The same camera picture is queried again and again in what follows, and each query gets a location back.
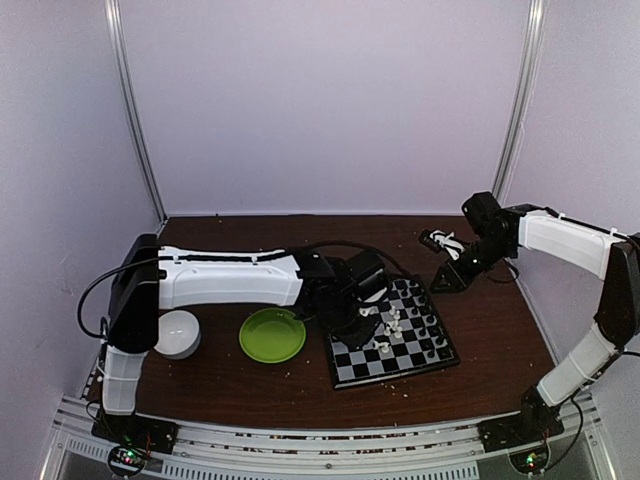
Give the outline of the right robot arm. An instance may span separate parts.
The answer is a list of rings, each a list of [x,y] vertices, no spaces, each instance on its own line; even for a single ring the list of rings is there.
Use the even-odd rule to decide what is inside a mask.
[[[530,442],[551,429],[561,406],[593,385],[639,334],[639,237],[573,219],[550,207],[502,206],[490,192],[473,194],[461,207],[474,240],[453,233],[425,230],[420,242],[447,259],[437,269],[430,290],[455,294],[505,260],[524,269],[520,287],[544,323],[561,301],[568,319],[591,312],[574,332],[573,346],[563,348],[547,374],[530,387],[520,409],[504,422],[484,427],[490,437],[507,432]]]

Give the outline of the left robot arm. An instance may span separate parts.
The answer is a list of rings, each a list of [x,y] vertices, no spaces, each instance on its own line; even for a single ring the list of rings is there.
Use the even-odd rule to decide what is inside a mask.
[[[123,444],[144,424],[134,415],[142,366],[159,340],[159,314],[211,304],[290,307],[336,332],[355,328],[362,309],[380,303],[392,279],[380,253],[362,246],[343,259],[319,246],[262,252],[207,252],[139,236],[111,274],[101,407],[106,429]]]

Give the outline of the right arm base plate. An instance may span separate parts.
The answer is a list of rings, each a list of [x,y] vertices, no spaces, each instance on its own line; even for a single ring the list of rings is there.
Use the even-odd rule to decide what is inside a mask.
[[[484,420],[477,429],[486,453],[542,442],[565,431],[558,419],[542,426],[530,425],[519,414]]]

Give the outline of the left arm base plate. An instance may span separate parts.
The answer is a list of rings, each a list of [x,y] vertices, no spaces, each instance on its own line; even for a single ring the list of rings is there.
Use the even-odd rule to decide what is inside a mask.
[[[171,421],[137,414],[109,415],[100,410],[93,422],[91,434],[144,452],[171,454],[178,431],[178,425]]]

